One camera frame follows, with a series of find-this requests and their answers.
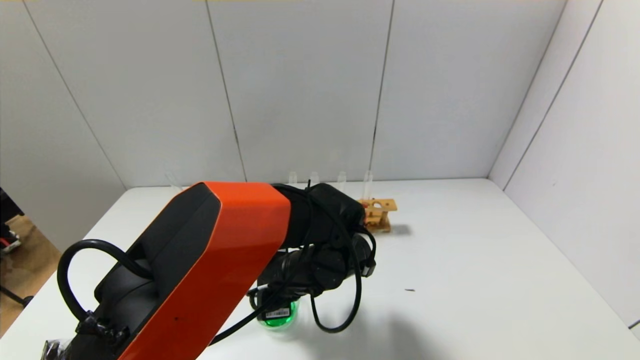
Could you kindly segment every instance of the black stand leg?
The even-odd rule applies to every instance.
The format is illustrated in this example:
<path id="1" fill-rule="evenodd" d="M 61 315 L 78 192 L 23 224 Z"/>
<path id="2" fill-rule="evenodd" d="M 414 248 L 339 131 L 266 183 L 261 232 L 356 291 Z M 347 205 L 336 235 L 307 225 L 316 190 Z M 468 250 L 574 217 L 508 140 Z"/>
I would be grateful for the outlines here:
<path id="1" fill-rule="evenodd" d="M 22 305 L 22 307 L 27 307 L 27 305 L 29 305 L 29 303 L 31 302 L 31 299 L 33 299 L 32 296 L 27 296 L 26 298 L 23 299 L 23 298 L 21 298 L 18 295 L 12 293 L 7 288 L 5 288 L 4 286 L 1 286 L 1 285 L 0 285 L 0 292 L 5 294 L 7 297 L 9 297 L 9 299 L 12 299 L 13 301 L 15 301 L 18 304 Z"/>

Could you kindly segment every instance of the green liquid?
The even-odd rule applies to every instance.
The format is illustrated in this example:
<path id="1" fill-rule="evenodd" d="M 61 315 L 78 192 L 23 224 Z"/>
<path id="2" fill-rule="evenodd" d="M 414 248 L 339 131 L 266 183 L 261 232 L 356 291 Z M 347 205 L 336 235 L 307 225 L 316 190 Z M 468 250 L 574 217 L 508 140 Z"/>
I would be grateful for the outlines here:
<path id="1" fill-rule="evenodd" d="M 263 322 L 264 322 L 264 325 L 267 325 L 268 327 L 280 327 L 292 322 L 295 315 L 296 315 L 296 303 L 292 302 L 291 315 L 289 315 L 288 318 L 270 319 L 270 320 L 264 320 Z"/>

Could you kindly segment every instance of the wall seam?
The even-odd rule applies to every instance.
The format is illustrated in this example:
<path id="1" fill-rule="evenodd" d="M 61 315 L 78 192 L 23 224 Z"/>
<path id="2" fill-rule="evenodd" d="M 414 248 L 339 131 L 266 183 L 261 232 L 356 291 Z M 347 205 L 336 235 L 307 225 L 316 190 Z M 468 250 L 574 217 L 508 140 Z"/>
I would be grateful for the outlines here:
<path id="1" fill-rule="evenodd" d="M 236 145 L 238 147 L 238 156 L 240 157 L 240 165 L 242 166 L 242 173 L 244 175 L 244 181 L 248 182 L 246 177 L 246 169 L 244 167 L 244 160 L 242 158 L 242 151 L 240 150 L 240 139 L 238 139 L 238 132 L 236 130 L 236 122 L 234 120 L 234 112 L 231 110 L 231 100 L 229 99 L 229 91 L 227 90 L 227 82 L 225 81 L 225 73 L 222 71 L 222 59 L 220 58 L 220 50 L 218 49 L 218 41 L 216 40 L 216 32 L 213 30 L 213 20 L 211 19 L 211 9 L 209 8 L 209 0 L 205 0 L 207 8 L 207 17 L 209 18 L 209 26 L 211 27 L 211 35 L 213 36 L 213 46 L 216 48 L 216 56 L 218 57 L 218 66 L 220 67 L 220 76 L 222 77 L 222 85 L 225 88 L 225 95 L 227 96 L 227 106 L 229 107 L 229 116 L 231 117 L 231 125 L 234 128 L 234 136 L 236 138 Z"/>
<path id="2" fill-rule="evenodd" d="M 538 76 L 538 71 L 540 70 L 540 67 L 542 66 L 542 61 L 544 61 L 545 57 L 547 56 L 547 51 L 549 50 L 549 46 L 551 45 L 551 41 L 554 39 L 554 36 L 556 35 L 556 30 L 558 29 L 558 25 L 560 24 L 560 20 L 562 19 L 562 16 L 564 15 L 564 10 L 566 9 L 566 4 L 568 3 L 568 1 L 569 0 L 564 0 L 564 5 L 562 7 L 562 11 L 560 12 L 560 16 L 558 17 L 558 20 L 556 21 L 556 25 L 554 26 L 553 32 L 551 32 L 551 37 L 549 38 L 549 41 L 547 42 L 547 46 L 545 47 L 545 52 L 542 53 L 542 57 L 540 58 L 540 62 L 538 62 L 538 67 L 536 67 L 536 72 L 534 72 L 533 77 L 531 78 L 531 82 L 529 83 L 529 87 L 527 88 L 527 92 L 524 94 L 524 97 L 522 98 L 522 102 L 520 103 L 520 107 L 518 108 L 518 112 L 516 112 L 516 116 L 513 118 L 513 121 L 511 122 L 511 127 L 509 128 L 509 131 L 507 132 L 507 136 L 504 137 L 504 141 L 502 142 L 502 146 L 500 147 L 500 151 L 498 151 L 498 155 L 495 157 L 495 160 L 493 161 L 493 165 L 491 165 L 491 169 L 489 169 L 489 174 L 487 174 L 487 176 L 486 176 L 487 179 L 491 175 L 491 171 L 493 171 L 493 168 L 495 167 L 495 163 L 498 162 L 498 158 L 500 157 L 500 154 L 502 153 L 502 150 L 504 149 L 504 146 L 507 144 L 507 139 L 511 135 L 511 132 L 513 131 L 513 128 L 515 127 L 516 121 L 518 121 L 518 117 L 520 116 L 520 112 L 522 111 L 522 108 L 524 107 L 524 102 L 527 100 L 527 97 L 529 96 L 529 91 L 531 90 L 531 87 L 533 86 L 533 83 L 535 82 L 536 77 Z M 504 185 L 504 187 L 502 188 L 502 191 L 504 191 L 504 189 L 506 189 L 506 187 L 507 187 L 507 184 Z"/>
<path id="3" fill-rule="evenodd" d="M 373 166 L 373 150 L 376 146 L 376 132 L 378 131 L 378 119 L 380 118 L 380 102 L 382 101 L 382 86 L 385 82 L 385 71 L 387 69 L 387 56 L 389 54 L 389 40 L 391 39 L 391 24 L 394 20 L 394 8 L 396 0 L 391 2 L 391 14 L 389 15 L 389 29 L 387 30 L 387 44 L 385 46 L 385 59 L 382 63 L 382 75 L 380 77 L 380 90 L 378 92 L 378 106 L 376 108 L 376 121 L 373 124 L 373 138 L 371 139 L 371 155 L 369 156 L 369 170 Z"/>
<path id="4" fill-rule="evenodd" d="M 36 32 L 38 33 L 38 36 L 40 37 L 40 41 L 42 41 L 42 45 L 44 45 L 44 48 L 47 51 L 47 54 L 49 55 L 49 58 L 51 59 L 51 62 L 53 63 L 53 66 L 56 68 L 56 71 L 58 72 L 58 75 L 60 76 L 60 79 L 62 80 L 62 83 L 65 85 L 65 88 L 67 88 L 67 92 L 69 93 L 69 96 L 71 96 L 71 99 L 73 100 L 76 108 L 78 109 L 78 112 L 80 113 L 80 116 L 82 116 L 82 119 L 84 120 L 84 123 L 89 128 L 89 131 L 91 132 L 91 135 L 95 139 L 95 142 L 98 144 L 98 147 L 100 148 L 100 151 L 102 151 L 102 154 L 107 159 L 107 162 L 111 166 L 111 169 L 116 174 L 118 180 L 120 181 L 120 184 L 122 184 L 122 187 L 125 190 L 128 190 L 129 188 L 124 184 L 124 181 L 122 181 L 122 178 L 120 177 L 120 174 L 118 174 L 118 171 L 116 170 L 115 166 L 113 166 L 113 162 L 111 162 L 111 159 L 109 159 L 109 156 L 107 155 L 107 152 L 104 150 L 102 144 L 98 140 L 98 137 L 95 136 L 95 131 L 93 131 L 93 128 L 91 127 L 91 125 L 87 121 L 86 116 L 84 115 L 84 112 L 82 111 L 82 109 L 80 108 L 80 105 L 78 104 L 78 101 L 76 100 L 76 97 L 71 92 L 71 88 L 67 84 L 67 81 L 65 80 L 64 76 L 62 76 L 62 71 L 60 71 L 60 68 L 58 67 L 58 64 L 56 63 L 56 60 L 53 58 L 53 54 L 49 50 L 49 46 L 47 46 L 47 43 L 44 41 L 44 37 L 42 36 L 42 33 L 40 32 L 40 29 L 36 25 L 36 22 L 33 19 L 33 16 L 31 15 L 31 12 L 29 11 L 29 7 L 27 6 L 27 3 L 24 0 L 22 0 L 22 4 L 24 5 L 24 8 L 26 9 L 27 14 L 29 15 L 29 18 L 31 19 L 31 23 L 33 24 L 33 27 L 36 29 Z"/>
<path id="5" fill-rule="evenodd" d="M 596 9 L 596 12 L 593 14 L 593 18 L 591 19 L 591 22 L 589 23 L 589 27 L 587 28 L 587 31 L 584 33 L 584 37 L 582 38 L 582 41 L 580 42 L 580 46 L 578 47 L 578 51 L 575 52 L 575 55 L 573 56 L 573 60 L 571 61 L 571 64 L 569 65 L 569 68 L 567 69 L 566 73 L 564 74 L 564 78 L 562 79 L 562 82 L 560 83 L 560 86 L 556 90 L 556 94 L 554 95 L 554 98 L 551 100 L 551 103 L 549 104 L 549 107 L 547 108 L 547 111 L 545 112 L 545 116 L 542 117 L 542 121 L 538 125 L 538 128 L 536 129 L 536 132 L 531 137 L 531 140 L 529 141 L 529 144 L 527 144 L 527 148 L 522 153 L 522 156 L 520 157 L 520 160 L 518 160 L 518 164 L 516 165 L 516 167 L 513 169 L 513 172 L 511 173 L 511 176 L 509 176 L 509 180 L 507 181 L 507 184 L 504 186 L 504 190 L 503 191 L 505 191 L 505 192 L 507 191 L 507 187 L 511 183 L 511 180 L 513 179 L 513 176 L 518 171 L 518 167 L 520 167 L 520 164 L 522 163 L 522 160 L 527 155 L 527 152 L 529 151 L 529 148 L 531 148 L 531 144 L 536 139 L 536 136 L 538 135 L 538 132 L 542 128 L 542 124 L 545 123 L 545 120 L 547 119 L 547 115 L 549 115 L 549 111 L 551 110 L 551 108 L 553 107 L 554 103 L 556 102 L 558 94 L 560 94 L 560 91 L 562 90 L 562 87 L 564 86 L 564 82 L 566 81 L 566 78 L 569 76 L 569 73 L 573 69 L 573 64 L 575 63 L 575 60 L 578 58 L 578 55 L 580 54 L 580 51 L 582 50 L 582 46 L 584 45 L 584 42 L 587 40 L 587 37 L 589 36 L 589 32 L 591 31 L 591 27 L 593 26 L 593 23 L 596 21 L 596 18 L 598 17 L 598 13 L 600 12 L 600 7 L 602 7 L 602 3 L 603 2 L 604 2 L 604 0 L 600 0 L 600 4 L 598 4 L 598 8 Z"/>

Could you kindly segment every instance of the test tube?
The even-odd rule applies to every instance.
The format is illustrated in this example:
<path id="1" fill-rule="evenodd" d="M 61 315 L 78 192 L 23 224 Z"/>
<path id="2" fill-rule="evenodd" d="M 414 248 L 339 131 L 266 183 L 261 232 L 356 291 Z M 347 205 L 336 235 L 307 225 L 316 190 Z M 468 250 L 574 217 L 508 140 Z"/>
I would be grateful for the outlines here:
<path id="1" fill-rule="evenodd" d="M 296 186 L 298 184 L 298 175 L 295 171 L 289 172 L 289 185 Z"/>
<path id="2" fill-rule="evenodd" d="M 320 183 L 320 177 L 316 171 L 311 172 L 311 177 L 309 179 L 311 180 L 311 186 Z"/>
<path id="3" fill-rule="evenodd" d="M 371 185 L 373 184 L 373 173 L 371 170 L 367 170 L 364 174 L 364 181 L 362 184 L 362 199 L 370 200 L 371 199 Z"/>
<path id="4" fill-rule="evenodd" d="M 344 171 L 341 171 L 338 174 L 338 190 L 344 192 L 344 185 L 347 183 L 347 173 Z"/>

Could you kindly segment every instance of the black cable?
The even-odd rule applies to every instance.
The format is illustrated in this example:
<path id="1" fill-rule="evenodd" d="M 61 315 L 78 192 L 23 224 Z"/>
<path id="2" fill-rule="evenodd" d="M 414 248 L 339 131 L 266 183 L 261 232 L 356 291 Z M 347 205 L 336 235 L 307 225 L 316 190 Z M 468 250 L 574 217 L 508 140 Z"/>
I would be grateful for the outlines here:
<path id="1" fill-rule="evenodd" d="M 135 263 L 127 256 L 127 253 L 125 253 L 112 243 L 108 243 L 104 240 L 87 239 L 81 240 L 71 245 L 62 254 L 62 257 L 60 257 L 60 262 L 58 263 L 58 287 L 60 288 L 62 298 L 67 303 L 69 310 L 71 310 L 71 313 L 81 322 L 86 319 L 87 312 L 82 308 L 82 306 L 74 296 L 73 291 L 71 290 L 71 286 L 69 285 L 68 271 L 69 265 L 71 264 L 71 259 L 73 259 L 74 255 L 77 252 L 83 249 L 97 249 L 106 252 L 107 254 L 111 255 L 111 257 L 118 260 L 118 262 L 122 266 L 124 266 L 133 274 L 144 279 L 153 279 L 153 275 L 147 269 Z"/>
<path id="2" fill-rule="evenodd" d="M 354 261 L 358 259 L 355 246 L 353 245 L 353 241 L 351 241 L 351 238 L 349 237 L 349 233 L 347 233 L 344 226 L 342 226 L 342 222 L 322 202 L 317 201 L 313 196 L 311 196 L 311 199 L 316 205 L 318 205 L 319 208 L 321 208 L 327 214 L 327 216 L 329 216 L 329 218 L 336 225 L 336 227 L 338 228 L 338 231 L 340 232 L 341 237 L 345 241 L 345 245 L 347 245 L 347 248 L 349 250 L 349 255 L 354 259 Z M 329 332 L 332 334 L 343 331 L 344 329 L 349 327 L 349 325 L 351 325 L 351 322 L 353 322 L 353 319 L 355 319 L 356 315 L 358 314 L 358 308 L 360 307 L 360 299 L 362 297 L 362 274 L 360 273 L 360 266 L 357 264 L 357 262 L 354 264 L 354 273 L 356 275 L 356 295 L 353 300 L 353 307 L 351 308 L 351 312 L 349 313 L 349 316 L 347 316 L 347 320 L 345 320 L 344 323 L 342 323 L 342 325 L 340 326 L 337 326 L 337 327 L 324 326 L 320 322 L 320 318 L 318 317 L 318 313 L 316 310 L 316 301 L 314 299 L 314 296 L 311 294 L 309 295 L 311 297 L 311 310 L 313 311 L 313 314 L 314 314 L 314 321 L 322 331 Z"/>
<path id="3" fill-rule="evenodd" d="M 300 190 L 298 188 L 294 188 L 292 186 L 286 186 L 283 184 L 274 184 L 272 185 L 276 190 L 283 190 L 283 191 L 288 191 L 291 193 L 295 193 L 298 194 L 302 197 L 304 197 L 307 202 L 308 202 L 308 207 L 309 207 L 309 224 L 307 227 L 307 231 L 305 233 L 305 236 L 303 238 L 303 243 L 305 244 L 304 247 L 302 248 L 302 252 L 300 254 L 300 259 L 303 259 L 304 256 L 307 254 L 308 248 L 309 248 L 309 234 L 311 233 L 311 222 L 313 221 L 313 215 L 314 215 L 314 210 L 313 210 L 313 206 L 309 197 L 309 194 L 307 191 L 305 190 Z M 213 340 L 211 340 L 211 342 L 209 343 L 209 346 L 222 341 L 224 339 L 226 339 L 227 337 L 231 336 L 233 333 L 235 333 L 236 331 L 242 329 L 242 327 L 244 327 L 246 324 L 250 323 L 253 319 L 255 319 L 256 317 L 258 317 L 258 315 L 260 315 L 262 312 L 264 312 L 266 309 L 269 308 L 269 306 L 271 306 L 277 299 L 278 296 L 286 289 L 286 287 L 289 285 L 289 283 L 291 283 L 291 281 L 294 279 L 294 277 L 296 276 L 296 274 L 298 273 L 298 270 L 300 270 L 300 265 L 302 264 L 303 261 L 298 262 L 298 264 L 296 265 L 296 267 L 294 268 L 294 270 L 289 274 L 288 278 L 286 278 L 286 280 L 282 283 L 282 285 L 280 285 L 280 287 L 278 287 L 278 289 L 276 289 L 276 291 L 274 291 L 271 296 L 262 303 L 262 305 L 258 308 L 255 308 L 252 304 L 252 307 L 254 308 L 253 312 L 251 314 L 249 314 L 248 316 L 246 316 L 245 318 L 243 318 L 242 320 L 238 321 L 236 324 L 234 324 L 233 326 L 229 327 L 227 330 L 219 333 L 218 335 L 216 335 Z"/>
<path id="4" fill-rule="evenodd" d="M 367 259 L 367 262 L 368 262 L 367 266 L 371 266 L 373 263 L 373 260 L 376 257 L 376 239 L 373 237 L 373 234 L 371 234 L 371 232 L 364 225 L 358 227 L 356 231 L 358 233 L 367 235 L 367 237 L 369 237 L 369 240 L 371 241 L 371 255 L 369 255 L 369 259 Z"/>

